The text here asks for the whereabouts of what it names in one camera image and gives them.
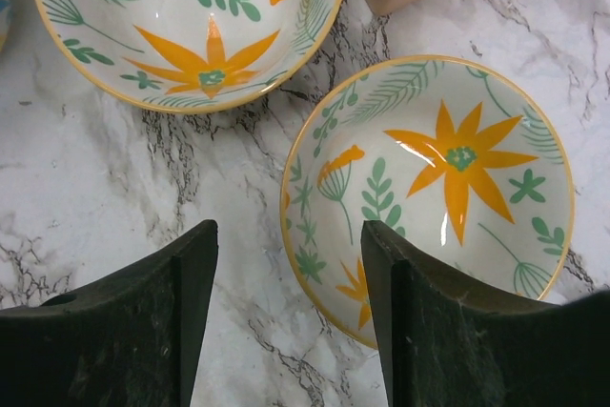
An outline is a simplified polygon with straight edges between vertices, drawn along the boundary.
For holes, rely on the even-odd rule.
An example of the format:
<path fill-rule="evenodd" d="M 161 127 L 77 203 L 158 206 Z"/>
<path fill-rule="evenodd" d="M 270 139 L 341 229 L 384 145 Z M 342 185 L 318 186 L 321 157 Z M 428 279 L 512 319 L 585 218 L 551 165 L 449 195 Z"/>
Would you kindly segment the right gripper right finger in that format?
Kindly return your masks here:
<path fill-rule="evenodd" d="M 392 406 L 605 406 L 609 294 L 514 295 L 367 221 L 361 252 Z"/>

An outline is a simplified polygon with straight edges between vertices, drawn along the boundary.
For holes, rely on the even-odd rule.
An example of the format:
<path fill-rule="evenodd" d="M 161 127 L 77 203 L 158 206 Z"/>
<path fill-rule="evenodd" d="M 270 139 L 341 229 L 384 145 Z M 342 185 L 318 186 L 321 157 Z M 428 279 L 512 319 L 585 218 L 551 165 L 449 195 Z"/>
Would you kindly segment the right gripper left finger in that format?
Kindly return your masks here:
<path fill-rule="evenodd" d="M 188 406 L 218 259 L 204 220 L 154 254 L 1 313 L 4 406 Z"/>

